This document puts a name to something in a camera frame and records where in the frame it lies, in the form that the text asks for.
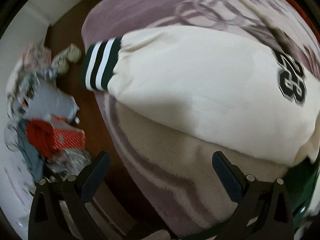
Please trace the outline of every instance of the red fabric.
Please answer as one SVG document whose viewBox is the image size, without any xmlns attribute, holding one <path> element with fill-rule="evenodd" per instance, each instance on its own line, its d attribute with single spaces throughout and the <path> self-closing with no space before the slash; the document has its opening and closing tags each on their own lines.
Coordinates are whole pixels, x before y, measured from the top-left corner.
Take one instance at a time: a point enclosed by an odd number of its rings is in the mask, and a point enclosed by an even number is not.
<svg viewBox="0 0 320 240">
<path fill-rule="evenodd" d="M 286 0 L 295 10 L 300 14 L 300 16 L 305 20 L 305 22 L 308 24 L 310 29 L 313 31 L 314 35 L 316 36 L 318 42 L 320 43 L 320 35 L 317 32 L 316 28 L 308 18 L 308 16 L 305 14 L 305 12 L 301 9 L 301 7 L 296 3 L 295 0 Z"/>
<path fill-rule="evenodd" d="M 51 124 L 32 120 L 26 127 L 29 142 L 46 158 L 58 151 L 53 148 L 53 127 Z"/>
<path fill-rule="evenodd" d="M 51 118 L 54 119 L 54 120 L 64 121 L 64 122 L 66 122 L 66 121 L 68 120 L 67 118 L 57 117 L 57 116 L 55 116 L 55 115 L 52 115 Z"/>
</svg>

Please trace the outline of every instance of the orange patterned box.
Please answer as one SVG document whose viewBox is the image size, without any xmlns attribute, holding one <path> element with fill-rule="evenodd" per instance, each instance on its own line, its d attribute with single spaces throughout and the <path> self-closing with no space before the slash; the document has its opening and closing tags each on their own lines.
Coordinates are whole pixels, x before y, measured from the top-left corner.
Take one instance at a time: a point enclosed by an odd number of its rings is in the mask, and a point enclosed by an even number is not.
<svg viewBox="0 0 320 240">
<path fill-rule="evenodd" d="M 63 149 L 84 149 L 85 134 L 81 129 L 77 129 L 64 121 L 51 119 L 53 127 L 53 148 Z"/>
</svg>

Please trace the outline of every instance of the green fabric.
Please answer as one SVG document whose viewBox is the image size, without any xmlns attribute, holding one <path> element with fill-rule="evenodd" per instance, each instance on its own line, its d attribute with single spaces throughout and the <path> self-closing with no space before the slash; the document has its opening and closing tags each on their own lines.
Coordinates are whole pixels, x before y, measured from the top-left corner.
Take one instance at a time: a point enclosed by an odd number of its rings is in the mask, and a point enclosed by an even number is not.
<svg viewBox="0 0 320 240">
<path fill-rule="evenodd" d="M 295 229 L 309 208 L 319 176 L 318 170 L 319 158 L 314 164 L 311 164 L 309 159 L 305 159 L 299 165 L 291 168 L 283 177 L 290 198 Z"/>
<path fill-rule="evenodd" d="M 101 79 L 101 86 L 105 90 L 108 89 L 108 83 L 113 76 L 113 69 L 115 68 L 115 66 L 118 62 L 118 52 L 121 48 L 121 39 L 122 39 L 122 37 L 115 38 L 115 40 L 111 46 L 109 59 L 108 59 L 105 71 L 103 72 L 102 79 Z"/>
<path fill-rule="evenodd" d="M 91 45 L 85 55 L 85 58 L 84 58 L 84 63 L 83 63 L 83 66 L 82 66 L 82 73 L 81 73 L 81 85 L 83 85 L 85 88 L 86 88 L 86 85 L 85 85 L 85 76 L 87 74 L 87 70 L 88 70 L 88 66 L 89 66 L 89 62 L 90 62 L 90 58 L 91 58 L 91 54 L 92 54 L 92 51 L 94 49 L 94 46 L 95 44 Z"/>
<path fill-rule="evenodd" d="M 97 78 L 97 74 L 98 74 L 98 70 L 100 68 L 103 56 L 104 56 L 104 50 L 106 48 L 108 42 L 103 42 L 101 43 L 101 45 L 99 46 L 99 49 L 97 51 L 97 56 L 96 56 L 96 60 L 93 64 L 93 68 L 92 68 L 92 72 L 90 75 L 90 86 L 94 89 L 97 90 L 97 86 L 96 86 L 96 78 Z"/>
</svg>

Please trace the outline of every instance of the bed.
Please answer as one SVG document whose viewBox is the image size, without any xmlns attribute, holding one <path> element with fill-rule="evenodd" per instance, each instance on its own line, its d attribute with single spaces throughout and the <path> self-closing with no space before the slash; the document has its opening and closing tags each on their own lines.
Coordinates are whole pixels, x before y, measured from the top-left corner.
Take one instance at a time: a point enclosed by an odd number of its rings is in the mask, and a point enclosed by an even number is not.
<svg viewBox="0 0 320 240">
<path fill-rule="evenodd" d="M 316 30 L 286 0 L 103 0 L 82 28 L 86 50 L 91 44 L 141 28 L 194 25 L 234 33 L 296 57 L 320 79 Z M 305 214 L 317 177 L 317 162 L 304 160 L 289 169 L 207 143 L 148 120 L 107 92 L 95 92 L 116 150 L 141 192 L 179 237 L 202 232 L 226 221 L 231 202 L 211 166 L 214 151 L 259 180 L 285 180 L 292 210 Z M 301 171 L 303 179 L 295 177 Z"/>
</svg>

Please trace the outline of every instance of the plastic bag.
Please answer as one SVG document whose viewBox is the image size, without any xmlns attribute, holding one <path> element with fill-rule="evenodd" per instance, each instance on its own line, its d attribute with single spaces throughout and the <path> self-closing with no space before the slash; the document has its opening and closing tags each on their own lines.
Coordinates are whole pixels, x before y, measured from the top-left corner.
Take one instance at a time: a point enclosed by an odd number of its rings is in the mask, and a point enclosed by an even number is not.
<svg viewBox="0 0 320 240">
<path fill-rule="evenodd" d="M 72 122 L 79 110 L 74 98 L 45 79 L 38 79 L 34 73 L 32 77 L 36 79 L 31 80 L 29 86 L 31 89 L 26 89 L 25 86 L 20 85 L 20 93 L 13 102 L 12 112 L 19 118 L 22 117 L 27 120 L 41 119 L 47 121 L 51 118 L 51 115 L 55 115 Z"/>
<path fill-rule="evenodd" d="M 24 119 L 19 122 L 9 120 L 7 127 L 4 129 L 4 142 L 10 151 L 20 151 L 22 153 L 33 180 L 38 183 L 43 178 L 44 158 L 28 141 L 27 125 L 28 121 Z"/>
<path fill-rule="evenodd" d="M 38 70 L 37 74 L 46 80 L 51 80 L 57 77 L 57 70 L 54 69 L 52 66 L 48 66 Z"/>
<path fill-rule="evenodd" d="M 25 72 L 38 72 L 51 65 L 51 50 L 46 48 L 42 41 L 30 44 L 22 58 Z"/>
<path fill-rule="evenodd" d="M 19 227 L 22 227 L 25 230 L 28 230 L 28 227 L 29 227 L 29 216 L 30 216 L 30 214 L 25 215 L 23 217 L 19 217 L 17 219 L 17 221 L 16 221 L 17 225 Z"/>
<path fill-rule="evenodd" d="M 76 63 L 80 60 L 82 55 L 81 49 L 75 44 L 71 43 L 66 49 L 61 51 L 52 60 L 51 68 L 58 74 L 63 75 L 69 70 L 69 63 Z"/>
<path fill-rule="evenodd" d="M 60 174 L 64 181 L 70 175 L 79 175 L 91 163 L 91 156 L 84 149 L 65 149 L 60 155 L 48 159 L 48 162 L 48 168 L 53 173 Z"/>
</svg>

